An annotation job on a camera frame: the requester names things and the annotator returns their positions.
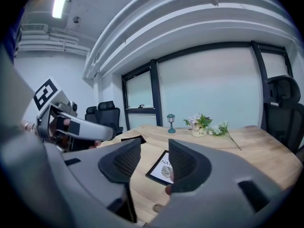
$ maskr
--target office chair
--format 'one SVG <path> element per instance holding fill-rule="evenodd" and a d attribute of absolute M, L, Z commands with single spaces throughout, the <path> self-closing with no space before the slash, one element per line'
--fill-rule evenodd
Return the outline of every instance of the office chair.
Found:
<path fill-rule="evenodd" d="M 270 98 L 264 101 L 266 131 L 294 154 L 304 136 L 304 106 L 299 85 L 289 76 L 266 80 Z"/>
<path fill-rule="evenodd" d="M 86 114 L 85 114 L 85 120 L 92 122 L 92 123 L 97 123 L 95 112 L 97 111 L 96 106 L 91 106 L 86 109 Z"/>
<path fill-rule="evenodd" d="M 120 109 L 115 107 L 113 101 L 101 102 L 98 104 L 95 112 L 98 124 L 112 127 L 116 131 L 116 135 L 123 133 L 123 127 L 119 127 Z"/>

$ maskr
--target fluorescent light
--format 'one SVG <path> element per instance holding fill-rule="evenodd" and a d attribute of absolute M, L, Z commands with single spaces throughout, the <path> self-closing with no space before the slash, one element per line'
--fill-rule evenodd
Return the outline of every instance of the fluorescent light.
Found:
<path fill-rule="evenodd" d="M 62 9 L 65 4 L 65 1 L 66 0 L 55 0 L 54 1 L 53 14 L 52 14 L 54 18 L 58 18 L 58 19 L 61 18 Z"/>

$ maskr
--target frosted window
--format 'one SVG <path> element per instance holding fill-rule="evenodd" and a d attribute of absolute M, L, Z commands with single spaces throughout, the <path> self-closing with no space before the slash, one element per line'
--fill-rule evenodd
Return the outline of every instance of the frosted window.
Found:
<path fill-rule="evenodd" d="M 130 129 L 139 127 L 141 125 L 156 126 L 155 114 L 128 114 Z"/>
<path fill-rule="evenodd" d="M 197 112 L 226 120 L 231 129 L 260 126 L 262 86 L 259 68 L 249 48 L 226 48 L 193 53 L 159 63 L 163 126 L 173 113 L 173 127 Z"/>
<path fill-rule="evenodd" d="M 127 81 L 128 108 L 153 107 L 150 72 Z"/>
<path fill-rule="evenodd" d="M 280 75 L 288 75 L 283 56 L 271 53 L 262 53 L 262 57 L 268 78 Z"/>

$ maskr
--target picture frame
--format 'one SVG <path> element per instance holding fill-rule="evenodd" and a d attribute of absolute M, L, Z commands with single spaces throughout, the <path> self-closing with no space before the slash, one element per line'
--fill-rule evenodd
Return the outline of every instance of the picture frame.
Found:
<path fill-rule="evenodd" d="M 159 184 L 168 186 L 173 183 L 170 179 L 171 172 L 172 166 L 169 162 L 169 151 L 165 150 L 145 176 Z"/>

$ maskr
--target flower vase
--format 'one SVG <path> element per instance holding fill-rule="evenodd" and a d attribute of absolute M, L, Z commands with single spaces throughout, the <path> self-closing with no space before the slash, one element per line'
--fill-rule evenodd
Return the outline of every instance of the flower vase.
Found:
<path fill-rule="evenodd" d="M 207 129 L 206 128 L 199 128 L 198 130 L 192 129 L 191 131 L 192 136 L 194 137 L 203 137 L 207 135 Z"/>

